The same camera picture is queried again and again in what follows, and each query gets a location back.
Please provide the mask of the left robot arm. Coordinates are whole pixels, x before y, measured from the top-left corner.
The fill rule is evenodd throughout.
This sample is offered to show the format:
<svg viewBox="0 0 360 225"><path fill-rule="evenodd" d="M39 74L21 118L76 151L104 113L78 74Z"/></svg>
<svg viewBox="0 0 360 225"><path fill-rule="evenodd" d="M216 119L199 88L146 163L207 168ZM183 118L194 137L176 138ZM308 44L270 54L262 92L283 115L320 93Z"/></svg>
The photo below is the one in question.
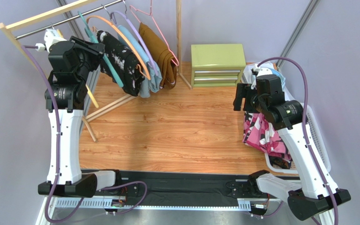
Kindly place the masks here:
<svg viewBox="0 0 360 225"><path fill-rule="evenodd" d="M51 161L40 195L90 198L115 184L116 173L102 170L82 173L79 160L80 126L87 96L86 81L105 53L102 43L71 37L52 44L48 60L46 109L51 124Z"/></svg>

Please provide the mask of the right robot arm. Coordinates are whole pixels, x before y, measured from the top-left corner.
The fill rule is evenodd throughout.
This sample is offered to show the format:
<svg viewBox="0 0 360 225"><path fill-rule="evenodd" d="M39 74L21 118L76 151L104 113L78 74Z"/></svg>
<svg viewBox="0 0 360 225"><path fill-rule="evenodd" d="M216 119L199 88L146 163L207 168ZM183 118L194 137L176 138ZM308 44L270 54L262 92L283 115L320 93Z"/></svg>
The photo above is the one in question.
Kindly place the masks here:
<svg viewBox="0 0 360 225"><path fill-rule="evenodd" d="M301 220L333 210L351 200L348 190L341 189L329 175L313 141L307 122L307 106L289 100L276 75L260 75L256 85L238 83L234 110L262 113L273 127L295 163L301 184L290 183L268 171L250 175L251 193L267 193L286 202L293 215Z"/></svg>

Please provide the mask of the teal clothes hanger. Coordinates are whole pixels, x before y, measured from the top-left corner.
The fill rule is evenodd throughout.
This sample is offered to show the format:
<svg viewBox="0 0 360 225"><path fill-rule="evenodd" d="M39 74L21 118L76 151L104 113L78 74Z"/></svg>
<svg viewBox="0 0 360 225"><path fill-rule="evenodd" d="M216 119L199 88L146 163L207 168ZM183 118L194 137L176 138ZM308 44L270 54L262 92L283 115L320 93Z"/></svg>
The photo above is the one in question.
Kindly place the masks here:
<svg viewBox="0 0 360 225"><path fill-rule="evenodd" d="M95 44L99 44L96 36L92 33L88 23L86 22L86 19L83 17L83 15L80 11L78 11L78 15L82 19L83 23L85 24L85 32L86 32L87 36L90 38L91 42L95 43ZM111 62L109 61L109 59L106 55L103 56L103 60L106 63L107 68L111 72L112 77L115 80L115 82L118 84L119 87L123 88L124 84L123 84L122 80L120 79L118 73L116 72L116 70L114 69L114 67L112 66Z"/></svg>

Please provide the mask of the dark blue denim trousers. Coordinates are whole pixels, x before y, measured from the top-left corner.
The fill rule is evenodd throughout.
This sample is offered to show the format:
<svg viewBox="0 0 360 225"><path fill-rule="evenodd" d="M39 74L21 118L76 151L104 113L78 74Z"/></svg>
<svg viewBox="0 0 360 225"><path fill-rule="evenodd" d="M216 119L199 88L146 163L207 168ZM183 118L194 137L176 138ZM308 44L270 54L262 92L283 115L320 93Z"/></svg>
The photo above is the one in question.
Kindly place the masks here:
<svg viewBox="0 0 360 225"><path fill-rule="evenodd" d="M272 166L278 166L281 169L291 169L292 167L291 161L286 161L281 157L269 156L269 160Z"/></svg>

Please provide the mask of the pink camouflage trousers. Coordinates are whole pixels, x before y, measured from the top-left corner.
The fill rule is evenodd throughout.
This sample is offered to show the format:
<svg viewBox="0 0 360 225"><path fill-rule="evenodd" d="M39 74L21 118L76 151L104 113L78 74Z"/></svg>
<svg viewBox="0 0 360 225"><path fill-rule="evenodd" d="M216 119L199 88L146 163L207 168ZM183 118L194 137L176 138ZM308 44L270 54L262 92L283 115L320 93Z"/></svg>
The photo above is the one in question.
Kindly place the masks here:
<svg viewBox="0 0 360 225"><path fill-rule="evenodd" d="M270 157L291 162L291 154L278 131L261 113L244 113L243 143Z"/></svg>

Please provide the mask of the yellow clothes hanger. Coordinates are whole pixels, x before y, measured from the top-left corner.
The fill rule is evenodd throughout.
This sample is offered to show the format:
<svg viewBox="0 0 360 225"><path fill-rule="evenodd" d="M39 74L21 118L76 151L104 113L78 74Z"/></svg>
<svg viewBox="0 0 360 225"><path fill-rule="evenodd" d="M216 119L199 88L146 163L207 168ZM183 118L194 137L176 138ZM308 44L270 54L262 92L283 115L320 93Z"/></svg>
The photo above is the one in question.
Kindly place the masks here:
<svg viewBox="0 0 360 225"><path fill-rule="evenodd" d="M52 32L54 33L55 39L58 39L58 41L65 41L66 40L63 37L61 31L59 29L55 29L53 26L52 26ZM87 88L87 94L90 97L92 103L94 104L94 106L96 108L99 108L99 104L98 104L97 100L95 99L95 97L94 97L92 91L90 90L89 86L87 84L85 86Z"/></svg>

